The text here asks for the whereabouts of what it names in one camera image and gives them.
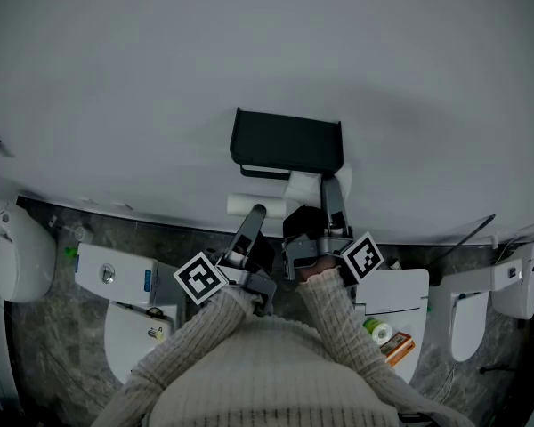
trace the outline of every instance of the toilet tank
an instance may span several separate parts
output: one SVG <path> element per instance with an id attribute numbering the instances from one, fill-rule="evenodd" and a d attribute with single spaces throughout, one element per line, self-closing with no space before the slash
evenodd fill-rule
<path id="1" fill-rule="evenodd" d="M 75 267 L 78 285 L 110 301 L 150 305 L 158 261 L 103 246 L 79 244 Z"/>

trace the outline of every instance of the cream knit sweater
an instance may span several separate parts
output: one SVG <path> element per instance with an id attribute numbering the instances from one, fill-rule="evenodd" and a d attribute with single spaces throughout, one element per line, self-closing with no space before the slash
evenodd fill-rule
<path id="1" fill-rule="evenodd" d="M 253 297 L 226 288 L 139 362 L 93 426 L 397 427 L 398 412 L 472 426 L 385 364 L 354 316 L 338 269 L 309 278 L 299 292 L 318 333 L 255 318 Z"/>

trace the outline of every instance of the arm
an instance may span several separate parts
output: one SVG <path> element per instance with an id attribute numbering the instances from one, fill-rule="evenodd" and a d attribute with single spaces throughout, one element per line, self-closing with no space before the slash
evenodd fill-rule
<path id="1" fill-rule="evenodd" d="M 333 359 L 359 374 L 376 395 L 398 412 L 441 415 L 440 425 L 473 426 L 460 413 L 426 399 L 395 374 L 385 363 L 371 335 L 356 318 L 338 268 L 308 277 L 299 292 L 304 298 L 320 337 Z"/>
<path id="2" fill-rule="evenodd" d="M 134 427 L 178 376 L 227 338 L 253 313 L 253 296 L 223 289 L 172 337 L 147 354 L 92 427 Z"/>

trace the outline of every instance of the hand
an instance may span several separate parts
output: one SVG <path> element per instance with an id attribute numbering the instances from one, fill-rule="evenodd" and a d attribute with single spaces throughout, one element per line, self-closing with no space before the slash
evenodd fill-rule
<path id="1" fill-rule="evenodd" d="M 337 265 L 338 261 L 336 258 L 334 256 L 327 255 L 320 258 L 314 266 L 299 269 L 299 274 L 301 275 L 303 281 L 306 281 L 313 275 L 318 275 L 321 272 L 324 272 L 326 269 L 333 269 Z"/>

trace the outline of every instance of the toilet paper roll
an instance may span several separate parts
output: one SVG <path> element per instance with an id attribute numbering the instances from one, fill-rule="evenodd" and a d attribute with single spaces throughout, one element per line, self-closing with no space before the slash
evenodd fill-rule
<path id="1" fill-rule="evenodd" d="M 344 163 L 343 167 L 335 174 L 340 183 L 344 201 L 352 189 L 352 175 L 352 166 L 348 163 Z M 320 174 L 293 171 L 283 197 L 292 199 L 301 205 L 320 207 Z"/>
<path id="2" fill-rule="evenodd" d="M 267 218 L 285 218 L 287 201 L 280 197 L 233 194 L 228 196 L 228 215 L 247 216 L 254 205 L 267 209 Z"/>
<path id="3" fill-rule="evenodd" d="M 380 321 L 379 319 L 369 319 L 364 323 L 364 327 L 368 332 L 370 332 L 374 342 L 376 342 L 378 346 L 385 345 L 392 338 L 392 327 L 384 321 Z"/>

